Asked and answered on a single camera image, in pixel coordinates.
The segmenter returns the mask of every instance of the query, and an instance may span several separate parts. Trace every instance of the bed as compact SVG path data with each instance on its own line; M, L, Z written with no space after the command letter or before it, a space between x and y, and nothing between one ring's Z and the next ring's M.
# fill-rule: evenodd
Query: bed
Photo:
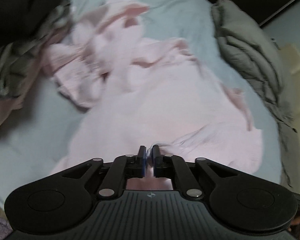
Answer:
M104 0L72 0L74 18ZM281 176L277 125L252 87L219 54L207 0L140 0L150 5L143 15L145 36L155 39L182 37L191 51L228 87L241 88L255 127L263 131L263 161L257 177L279 183ZM67 154L67 145L84 111L58 94L53 81L40 74L21 110L0 127L0 206L9 193L47 176Z

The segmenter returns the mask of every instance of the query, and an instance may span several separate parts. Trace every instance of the gray comforter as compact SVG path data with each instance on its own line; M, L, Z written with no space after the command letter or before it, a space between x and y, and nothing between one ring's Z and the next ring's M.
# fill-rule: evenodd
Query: gray comforter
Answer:
M217 1L212 6L212 18L222 57L250 83L277 121L281 184L298 192L300 148L297 132L291 126L293 89L288 69L270 38L232 1Z

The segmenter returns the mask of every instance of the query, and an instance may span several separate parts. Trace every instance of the ribbed black surface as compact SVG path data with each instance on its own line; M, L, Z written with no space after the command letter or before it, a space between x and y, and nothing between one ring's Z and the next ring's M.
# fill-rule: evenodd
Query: ribbed black surface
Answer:
M288 232L244 236L218 224L203 203L185 200L176 191L125 191L100 202L81 225L50 236L14 232L8 240L289 240Z

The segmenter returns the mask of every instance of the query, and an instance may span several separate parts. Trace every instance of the white wall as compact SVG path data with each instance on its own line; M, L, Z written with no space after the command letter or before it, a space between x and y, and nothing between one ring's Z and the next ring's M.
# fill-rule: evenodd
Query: white wall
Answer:
M263 30L275 38L279 47L295 43L300 51L300 1L274 19Z

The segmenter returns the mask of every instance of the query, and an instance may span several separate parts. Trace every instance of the pink cloth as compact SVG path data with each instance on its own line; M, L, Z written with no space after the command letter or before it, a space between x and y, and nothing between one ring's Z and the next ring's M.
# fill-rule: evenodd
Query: pink cloth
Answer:
M147 10L135 0L108 0L78 22L70 44L50 46L49 68L60 91L92 108L53 173L95 157L112 162L153 143L186 161L205 157L257 171L261 130L241 91L222 85L185 40L144 38L138 15ZM151 172L129 180L128 188L171 188Z

